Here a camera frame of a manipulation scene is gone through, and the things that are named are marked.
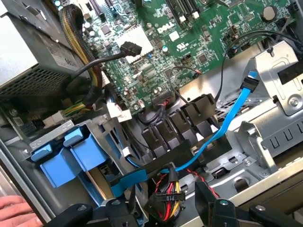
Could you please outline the person hand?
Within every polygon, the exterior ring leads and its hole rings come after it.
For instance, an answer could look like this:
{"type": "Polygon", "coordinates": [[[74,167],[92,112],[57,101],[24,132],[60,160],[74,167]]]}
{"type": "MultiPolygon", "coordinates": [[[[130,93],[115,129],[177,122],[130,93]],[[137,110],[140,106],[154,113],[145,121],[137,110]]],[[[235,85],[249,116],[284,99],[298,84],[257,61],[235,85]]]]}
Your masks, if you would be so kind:
{"type": "Polygon", "coordinates": [[[1,227],[42,227],[43,223],[27,201],[17,195],[0,198],[1,227]]]}

